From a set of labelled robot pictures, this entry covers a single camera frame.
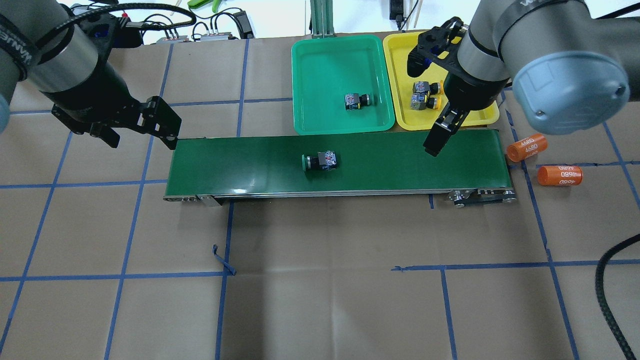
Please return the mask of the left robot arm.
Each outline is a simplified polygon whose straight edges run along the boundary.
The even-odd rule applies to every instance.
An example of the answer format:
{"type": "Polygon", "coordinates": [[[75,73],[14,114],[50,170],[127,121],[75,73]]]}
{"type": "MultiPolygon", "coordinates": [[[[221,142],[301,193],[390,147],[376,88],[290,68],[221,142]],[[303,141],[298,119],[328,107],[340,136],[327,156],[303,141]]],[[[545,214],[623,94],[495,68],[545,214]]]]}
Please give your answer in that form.
{"type": "Polygon", "coordinates": [[[140,47],[143,31],[167,29],[114,15],[128,9],[176,7],[103,0],[76,13],[55,0],[3,0],[1,128],[9,123],[16,85],[28,81],[52,102],[51,114],[76,135],[87,133],[116,148],[121,139],[116,129],[123,128],[156,137],[174,150],[181,117],[160,96],[135,99],[108,61],[113,49],[140,47]]]}

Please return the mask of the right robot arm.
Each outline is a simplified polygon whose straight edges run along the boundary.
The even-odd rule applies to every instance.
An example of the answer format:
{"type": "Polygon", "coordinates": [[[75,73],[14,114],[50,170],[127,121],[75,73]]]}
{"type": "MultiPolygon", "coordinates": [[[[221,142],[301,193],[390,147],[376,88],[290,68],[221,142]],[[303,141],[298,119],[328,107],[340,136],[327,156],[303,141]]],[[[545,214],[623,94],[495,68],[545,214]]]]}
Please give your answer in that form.
{"type": "Polygon", "coordinates": [[[407,74],[447,72],[447,105],[423,142],[436,157],[468,114],[507,86],[532,129],[590,129],[639,100],[638,17],[592,18],[583,0],[482,0],[469,24],[453,17],[418,35],[407,74]]]}

